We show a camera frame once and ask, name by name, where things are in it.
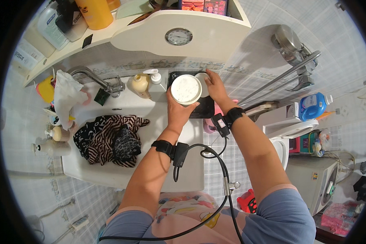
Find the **toilet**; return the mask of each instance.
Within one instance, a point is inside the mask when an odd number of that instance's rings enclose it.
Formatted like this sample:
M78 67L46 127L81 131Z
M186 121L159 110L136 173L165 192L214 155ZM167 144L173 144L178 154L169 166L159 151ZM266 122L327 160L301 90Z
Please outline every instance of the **toilet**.
M301 121L298 118L297 102L261 114L255 124L274 145L283 169L286 169L289 159L289 139L309 133L318 127L317 120Z

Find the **bathroom sink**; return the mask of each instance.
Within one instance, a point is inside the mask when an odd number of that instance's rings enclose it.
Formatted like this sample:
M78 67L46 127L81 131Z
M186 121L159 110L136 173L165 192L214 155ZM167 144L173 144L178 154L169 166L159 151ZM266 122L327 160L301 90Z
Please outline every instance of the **bathroom sink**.
M167 126L167 103L156 103L150 99L142 99L130 87L130 85L129 87L126 86L126 90L118 98L109 97L105 104L101 106L93 100L100 86L95 82L86 83L84 90L91 95L92 101L86 106L74 106L72 116L76 118L75 122L79 127L101 115L133 114L149 119L150 124L141 127L137 132L142 144L141 154L137 156L136 165L138 165L151 148L153 141L157 139ZM202 120L190 119L184 126L178 141L189 145L203 143L202 135ZM121 189L126 188L135 168L124 168L112 162L107 162L103 166L100 164L91 165L86 159L81 157L78 148L73 142L73 138L69 141L69 144L72 148L71 154L62 157L63 171L66 175L95 184ZM203 158L199 154L201 150L202 148L196 147L188 152L185 163L180 169L178 182L173 180L173 166L171 164L161 191L180 192L201 191L204 189Z

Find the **blue detergent bottle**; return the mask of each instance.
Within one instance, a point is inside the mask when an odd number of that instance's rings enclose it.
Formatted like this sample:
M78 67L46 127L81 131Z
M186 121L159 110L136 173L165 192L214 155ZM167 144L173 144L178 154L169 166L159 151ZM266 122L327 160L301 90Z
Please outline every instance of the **blue detergent bottle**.
M315 119L322 115L327 105L333 102L332 95L325 96L322 93L316 93L306 96L300 101L299 118L302 121Z

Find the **hand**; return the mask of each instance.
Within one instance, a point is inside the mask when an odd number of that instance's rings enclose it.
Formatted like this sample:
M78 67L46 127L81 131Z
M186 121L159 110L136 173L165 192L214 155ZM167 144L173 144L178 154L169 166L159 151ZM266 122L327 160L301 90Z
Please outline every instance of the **hand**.
M230 100L228 95L226 94L226 90L224 87L224 83L222 82L220 76L206 69L206 74L208 74L209 78L205 78L206 85L208 86L209 95L211 98L219 105L224 100Z
M181 133L183 126L187 123L190 114L199 105L199 102L190 104L184 107L171 95L171 87L167 91L167 101L168 101L168 127Z

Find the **clock face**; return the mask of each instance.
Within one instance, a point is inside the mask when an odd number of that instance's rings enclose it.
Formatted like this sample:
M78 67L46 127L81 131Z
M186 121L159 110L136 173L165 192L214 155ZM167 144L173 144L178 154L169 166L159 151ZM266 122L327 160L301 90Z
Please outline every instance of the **clock face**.
M166 32L166 41L174 46L182 46L191 42L192 33L183 28L175 28Z

